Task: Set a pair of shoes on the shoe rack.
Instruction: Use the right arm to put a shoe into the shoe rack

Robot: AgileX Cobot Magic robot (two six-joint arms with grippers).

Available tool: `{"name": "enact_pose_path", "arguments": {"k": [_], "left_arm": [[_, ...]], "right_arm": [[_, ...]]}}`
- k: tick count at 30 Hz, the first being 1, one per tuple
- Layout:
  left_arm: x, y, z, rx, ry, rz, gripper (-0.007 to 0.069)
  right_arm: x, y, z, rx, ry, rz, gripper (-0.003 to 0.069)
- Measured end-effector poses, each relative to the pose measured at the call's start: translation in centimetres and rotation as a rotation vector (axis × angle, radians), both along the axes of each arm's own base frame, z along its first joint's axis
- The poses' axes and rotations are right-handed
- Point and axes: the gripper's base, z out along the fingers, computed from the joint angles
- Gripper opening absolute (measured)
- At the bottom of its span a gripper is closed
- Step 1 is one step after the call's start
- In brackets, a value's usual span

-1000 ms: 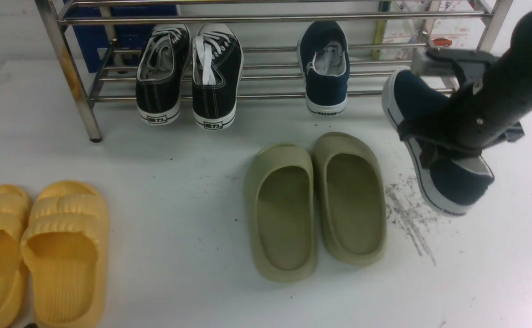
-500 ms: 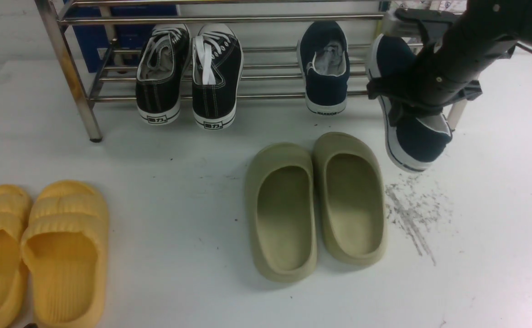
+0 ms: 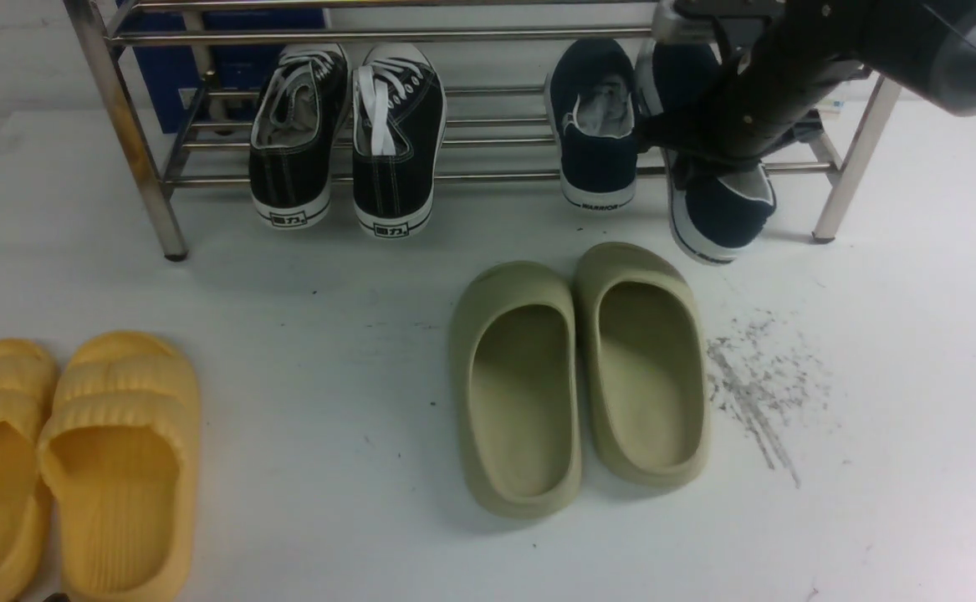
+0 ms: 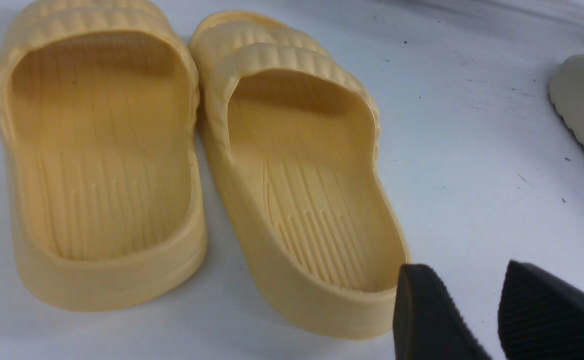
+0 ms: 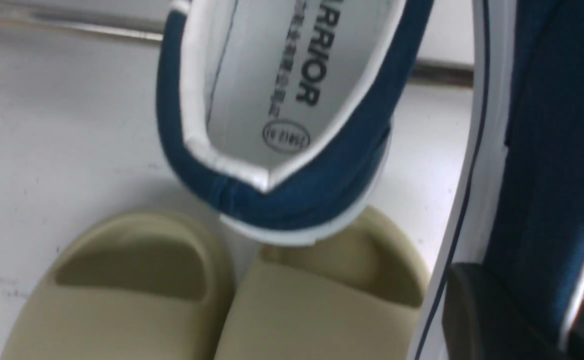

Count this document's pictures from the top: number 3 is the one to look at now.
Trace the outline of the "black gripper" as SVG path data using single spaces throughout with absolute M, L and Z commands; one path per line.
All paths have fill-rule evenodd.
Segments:
M 662 1 L 652 20 L 658 42 L 702 20 L 725 57 L 697 99 L 637 126 L 641 147 L 676 151 L 710 172 L 755 166 L 858 71 L 872 8 L 870 1 Z

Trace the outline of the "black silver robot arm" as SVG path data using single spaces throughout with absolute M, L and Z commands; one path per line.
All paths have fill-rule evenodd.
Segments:
M 976 1 L 675 1 L 709 22 L 722 64 L 697 99 L 637 127 L 644 147 L 724 175 L 805 136 L 844 81 L 874 71 L 953 115 L 976 115 Z

